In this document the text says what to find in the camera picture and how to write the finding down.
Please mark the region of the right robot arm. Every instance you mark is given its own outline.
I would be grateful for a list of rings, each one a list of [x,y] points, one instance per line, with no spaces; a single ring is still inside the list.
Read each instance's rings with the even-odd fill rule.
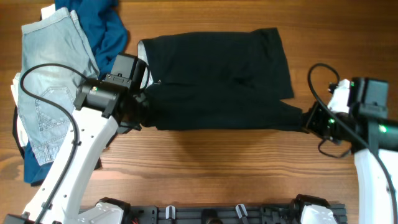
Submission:
[[[387,118],[388,82],[372,78],[330,83],[303,116],[303,128],[320,138],[349,142],[359,184],[359,222],[397,223],[397,121]]]

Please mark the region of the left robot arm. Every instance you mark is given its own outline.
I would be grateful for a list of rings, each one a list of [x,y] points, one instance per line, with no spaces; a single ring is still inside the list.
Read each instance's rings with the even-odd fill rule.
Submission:
[[[80,204],[103,150],[118,134],[141,130],[147,111],[143,90],[150,69],[140,58],[120,53],[104,80],[85,78],[72,113],[62,108],[70,129],[40,189],[21,215],[5,223],[130,223],[129,203],[102,198],[81,212]]]

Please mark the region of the black shorts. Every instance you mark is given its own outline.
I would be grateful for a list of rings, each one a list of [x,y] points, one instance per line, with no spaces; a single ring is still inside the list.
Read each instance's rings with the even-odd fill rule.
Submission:
[[[159,130],[299,131],[302,110],[276,28],[191,32],[144,39],[149,66],[144,126]]]

